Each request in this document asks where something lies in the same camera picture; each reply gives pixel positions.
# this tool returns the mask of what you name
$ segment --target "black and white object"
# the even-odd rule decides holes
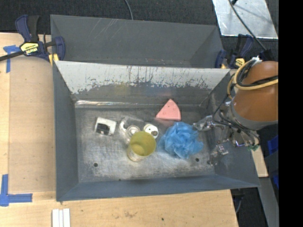
[[[154,138],[157,138],[159,135],[159,130],[156,126],[152,124],[147,124],[144,126],[143,130],[149,134],[151,134]]]
[[[104,135],[113,135],[116,125],[116,121],[98,117],[95,124],[95,132]]]

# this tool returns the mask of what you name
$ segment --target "black carpet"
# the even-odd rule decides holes
[[[128,2],[135,20],[217,25],[212,0],[128,0]],[[278,33],[278,0],[266,0],[266,2]],[[39,34],[50,34],[50,14],[131,18],[123,0],[0,0],[0,8],[2,32],[14,32],[15,20],[23,14],[41,16],[37,27]],[[224,49],[235,48],[237,38],[222,36],[221,39]],[[278,41],[268,39],[261,41],[265,47],[271,49],[274,59],[278,61]],[[247,58],[254,57],[261,51],[262,48],[255,42]],[[259,134],[262,150],[265,156],[268,156],[267,140],[278,134],[278,127],[277,125],[267,127],[260,130]],[[278,199],[278,190],[276,188],[275,190]],[[266,227],[257,189],[244,189],[243,192],[244,198],[238,213],[240,227]]]

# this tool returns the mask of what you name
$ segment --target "blue loofah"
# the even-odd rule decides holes
[[[177,154],[182,159],[188,159],[203,149],[203,143],[198,141],[198,131],[184,122],[176,122],[169,127],[158,142],[171,155]]]

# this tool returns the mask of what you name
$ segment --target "yellow clamp label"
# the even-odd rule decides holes
[[[30,55],[33,52],[38,51],[39,45],[37,43],[25,43],[21,45],[20,49],[25,52],[27,55]]]
[[[245,63],[245,60],[243,58],[237,58],[236,62],[235,62],[235,65],[240,67],[244,63]]]

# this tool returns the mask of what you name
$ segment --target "blue tape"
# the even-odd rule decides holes
[[[9,175],[2,175],[0,206],[7,207],[10,203],[32,202],[32,193],[8,194]]]
[[[11,53],[20,51],[20,48],[15,45],[4,46],[3,49],[7,54],[11,54]],[[9,72],[10,72],[10,59],[7,59],[6,73],[9,73]]]

